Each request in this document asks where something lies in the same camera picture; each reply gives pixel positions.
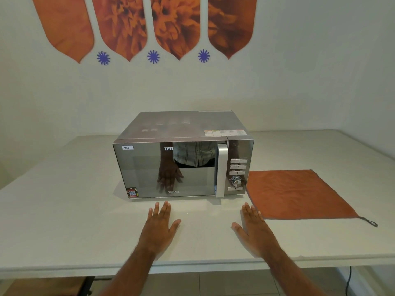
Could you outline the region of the orange flower print wall panel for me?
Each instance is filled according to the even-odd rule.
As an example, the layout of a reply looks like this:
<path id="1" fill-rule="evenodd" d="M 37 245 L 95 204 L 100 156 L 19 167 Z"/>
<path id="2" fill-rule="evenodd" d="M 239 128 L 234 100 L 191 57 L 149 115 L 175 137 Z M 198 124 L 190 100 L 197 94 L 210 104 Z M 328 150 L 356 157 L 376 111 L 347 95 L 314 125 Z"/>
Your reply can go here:
<path id="1" fill-rule="evenodd" d="M 151 0 L 155 38 L 181 60 L 200 40 L 200 0 Z"/>
<path id="2" fill-rule="evenodd" d="M 143 0 L 92 0 L 103 42 L 130 62 L 148 34 Z"/>
<path id="3" fill-rule="evenodd" d="M 208 0 L 210 44 L 230 59 L 249 44 L 257 0 Z"/>

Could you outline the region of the person's left forearm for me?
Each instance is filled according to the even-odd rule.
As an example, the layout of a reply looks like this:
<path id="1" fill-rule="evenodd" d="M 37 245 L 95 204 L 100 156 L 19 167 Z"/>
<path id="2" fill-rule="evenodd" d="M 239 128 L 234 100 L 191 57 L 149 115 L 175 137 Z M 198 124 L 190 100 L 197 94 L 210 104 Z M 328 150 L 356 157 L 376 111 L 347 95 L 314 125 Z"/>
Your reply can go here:
<path id="1" fill-rule="evenodd" d="M 140 296 L 155 257 L 152 249 L 138 245 L 98 296 Z"/>

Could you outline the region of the plain orange leaf wall panel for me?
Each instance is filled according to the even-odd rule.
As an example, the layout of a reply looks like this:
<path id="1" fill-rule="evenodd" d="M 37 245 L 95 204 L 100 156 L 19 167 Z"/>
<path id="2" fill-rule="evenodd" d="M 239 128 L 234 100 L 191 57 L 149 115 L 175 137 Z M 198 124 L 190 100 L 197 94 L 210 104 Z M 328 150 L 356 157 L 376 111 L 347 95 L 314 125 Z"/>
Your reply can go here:
<path id="1" fill-rule="evenodd" d="M 94 33 L 85 0 L 32 1 L 51 45 L 81 63 L 94 46 Z"/>

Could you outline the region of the brown wooden bench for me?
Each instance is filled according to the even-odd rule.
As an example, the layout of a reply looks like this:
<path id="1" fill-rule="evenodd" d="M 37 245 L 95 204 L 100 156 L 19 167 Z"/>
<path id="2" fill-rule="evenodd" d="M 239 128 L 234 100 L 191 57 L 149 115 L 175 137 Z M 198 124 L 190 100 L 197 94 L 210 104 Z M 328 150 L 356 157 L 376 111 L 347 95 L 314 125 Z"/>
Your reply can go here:
<path id="1" fill-rule="evenodd" d="M 3 296 L 77 296 L 85 277 L 17 279 Z"/>

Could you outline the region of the person's right forearm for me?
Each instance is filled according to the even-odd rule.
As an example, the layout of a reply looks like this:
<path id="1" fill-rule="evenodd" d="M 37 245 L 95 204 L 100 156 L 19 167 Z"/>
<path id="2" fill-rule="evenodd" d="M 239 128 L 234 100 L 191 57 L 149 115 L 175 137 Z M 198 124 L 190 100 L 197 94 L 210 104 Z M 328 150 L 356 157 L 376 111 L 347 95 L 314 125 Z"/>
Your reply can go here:
<path id="1" fill-rule="evenodd" d="M 268 251 L 264 260 L 286 296 L 327 296 L 280 247 Z"/>

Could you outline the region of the orange microfibre cloth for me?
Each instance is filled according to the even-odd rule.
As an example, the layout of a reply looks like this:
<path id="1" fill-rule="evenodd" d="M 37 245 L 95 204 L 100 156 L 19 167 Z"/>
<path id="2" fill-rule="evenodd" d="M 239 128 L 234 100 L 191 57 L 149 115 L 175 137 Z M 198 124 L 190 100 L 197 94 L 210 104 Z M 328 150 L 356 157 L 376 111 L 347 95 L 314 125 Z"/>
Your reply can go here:
<path id="1" fill-rule="evenodd" d="M 378 227 L 312 170 L 250 171 L 246 190 L 264 219 L 361 219 Z"/>

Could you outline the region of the person's left hand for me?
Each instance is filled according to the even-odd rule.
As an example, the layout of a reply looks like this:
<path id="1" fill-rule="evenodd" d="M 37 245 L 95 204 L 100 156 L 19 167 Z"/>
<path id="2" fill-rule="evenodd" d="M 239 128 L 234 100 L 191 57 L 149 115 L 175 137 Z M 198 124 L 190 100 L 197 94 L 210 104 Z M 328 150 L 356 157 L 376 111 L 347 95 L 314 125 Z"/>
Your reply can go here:
<path id="1" fill-rule="evenodd" d="M 170 234 L 169 229 L 171 215 L 171 205 L 168 201 L 163 203 L 156 202 L 153 208 L 154 215 L 151 222 L 147 222 L 141 231 L 137 246 L 147 250 L 156 259 L 163 254 L 169 247 L 175 234 Z"/>

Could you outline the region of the person's right hand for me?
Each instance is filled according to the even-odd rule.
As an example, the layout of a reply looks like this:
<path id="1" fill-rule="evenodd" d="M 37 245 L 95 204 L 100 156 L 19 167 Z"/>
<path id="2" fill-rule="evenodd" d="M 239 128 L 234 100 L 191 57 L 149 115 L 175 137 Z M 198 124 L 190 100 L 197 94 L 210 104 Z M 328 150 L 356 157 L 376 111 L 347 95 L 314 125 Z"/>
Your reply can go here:
<path id="1" fill-rule="evenodd" d="M 250 224 L 250 207 L 248 203 L 244 203 L 241 207 L 244 221 L 243 229 L 248 233 L 248 240 L 240 241 L 255 257 L 264 259 L 268 251 L 280 247 L 280 245 L 260 211 L 257 211 L 259 213 L 259 225 Z"/>

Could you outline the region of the silver mirror-door microwave oven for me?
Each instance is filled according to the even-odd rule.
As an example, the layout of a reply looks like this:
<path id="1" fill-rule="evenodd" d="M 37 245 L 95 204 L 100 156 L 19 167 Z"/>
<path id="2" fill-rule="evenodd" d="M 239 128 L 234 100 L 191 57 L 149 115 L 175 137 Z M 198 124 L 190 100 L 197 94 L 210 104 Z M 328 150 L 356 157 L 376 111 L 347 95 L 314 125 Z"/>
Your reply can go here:
<path id="1" fill-rule="evenodd" d="M 113 142 L 130 199 L 242 195 L 253 146 L 232 110 L 141 112 Z"/>

